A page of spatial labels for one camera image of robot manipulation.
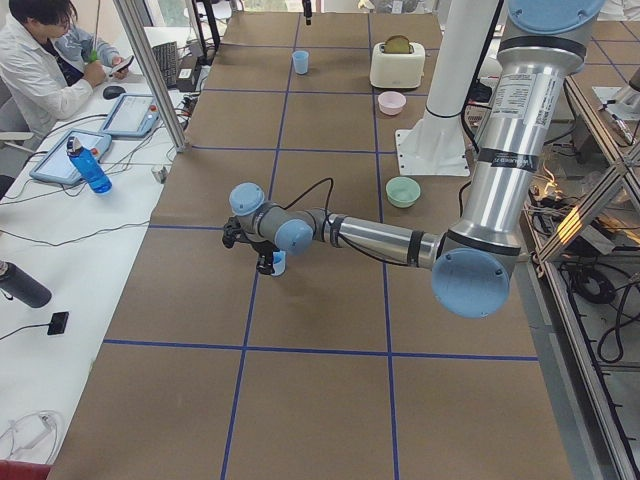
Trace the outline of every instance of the pink bowl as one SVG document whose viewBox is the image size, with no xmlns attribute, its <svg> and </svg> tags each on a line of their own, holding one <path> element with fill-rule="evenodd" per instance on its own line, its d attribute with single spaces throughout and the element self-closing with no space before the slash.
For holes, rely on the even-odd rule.
<svg viewBox="0 0 640 480">
<path fill-rule="evenodd" d="M 378 107 L 387 115 L 399 114 L 406 103 L 407 99 L 400 92 L 388 91 L 378 95 Z"/>
</svg>

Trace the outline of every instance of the power adapter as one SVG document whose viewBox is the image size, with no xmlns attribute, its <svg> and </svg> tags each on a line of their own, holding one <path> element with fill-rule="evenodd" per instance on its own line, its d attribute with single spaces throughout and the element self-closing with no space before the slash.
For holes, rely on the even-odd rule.
<svg viewBox="0 0 640 480">
<path fill-rule="evenodd" d="M 49 322 L 47 335 L 63 334 L 67 328 L 67 318 L 69 318 L 69 312 L 56 312 L 51 315 L 51 322 Z"/>
</svg>

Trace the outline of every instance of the blue bottle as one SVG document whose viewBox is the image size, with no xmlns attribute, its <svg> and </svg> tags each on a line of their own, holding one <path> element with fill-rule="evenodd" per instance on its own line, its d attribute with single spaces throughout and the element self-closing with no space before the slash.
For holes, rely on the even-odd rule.
<svg viewBox="0 0 640 480">
<path fill-rule="evenodd" d="M 77 137 L 67 140 L 67 155 L 71 163 L 78 169 L 82 178 L 96 193 L 107 193 L 111 190 L 111 180 L 107 177 L 91 152 L 82 146 Z"/>
</svg>

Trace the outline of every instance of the white jacket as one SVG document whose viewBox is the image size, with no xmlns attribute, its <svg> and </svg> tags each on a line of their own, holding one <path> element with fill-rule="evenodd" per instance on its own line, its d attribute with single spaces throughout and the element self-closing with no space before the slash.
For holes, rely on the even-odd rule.
<svg viewBox="0 0 640 480">
<path fill-rule="evenodd" d="M 52 43 L 62 58 L 84 71 L 85 60 L 93 48 L 93 35 L 72 25 L 66 35 Z M 0 76 L 29 129 L 42 141 L 57 120 L 68 118 L 84 105 L 93 88 L 82 79 L 67 86 L 53 55 L 10 13 L 0 31 L 0 45 Z M 100 61 L 107 66 L 118 55 L 115 48 L 102 40 L 96 49 Z"/>
</svg>

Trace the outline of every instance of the white desk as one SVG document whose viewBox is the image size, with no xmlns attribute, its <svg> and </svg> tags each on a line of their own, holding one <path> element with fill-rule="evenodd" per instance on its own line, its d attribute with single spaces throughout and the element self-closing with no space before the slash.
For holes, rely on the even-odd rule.
<svg viewBox="0 0 640 480">
<path fill-rule="evenodd" d="M 131 75 L 122 85 L 132 93 L 149 91 L 141 76 Z M 110 110 L 114 101 L 102 98 L 105 86 L 96 89 L 91 101 L 74 118 Z M 177 105 L 182 94 L 172 92 L 171 97 Z M 73 128 L 97 130 L 103 120 L 92 119 L 74 124 Z M 40 149 L 51 147 L 65 131 L 62 129 L 48 137 Z M 120 165 L 114 164 L 139 144 L 140 141 L 114 140 L 103 159 L 105 169 L 121 170 Z M 94 194 L 88 186 L 77 197 L 70 197 L 55 185 L 33 181 L 25 185 L 36 158 L 23 169 L 7 197 L 19 195 L 17 200 L 24 200 L 50 194 L 21 203 L 5 198 L 0 202 L 0 228 L 58 243 L 105 228 L 144 223 L 149 220 L 162 191 L 162 185 L 151 174 L 150 165 L 170 167 L 175 154 L 172 147 L 167 131 L 160 128 L 150 144 L 128 162 L 127 169 L 111 177 L 113 188 L 105 196 Z M 75 188 L 70 193 L 78 191 L 79 188 Z M 60 247 L 37 245 L 0 234 L 0 258 L 16 264 L 53 293 L 50 303 L 40 309 L 29 308 L 18 300 L 10 302 L 0 298 L 0 336 L 27 325 L 48 323 L 54 312 L 70 312 L 63 335 L 47 336 L 46 328 L 32 328 L 0 342 L 3 366 L 0 368 L 0 433 L 12 420 L 37 411 L 53 410 L 64 419 L 58 432 L 57 443 L 61 443 L 145 232 L 143 225 Z M 44 463 L 54 441 L 50 435 L 38 447 L 14 460 Z M 6 447 L 6 443 L 0 442 L 0 457 L 8 454 Z"/>
</svg>

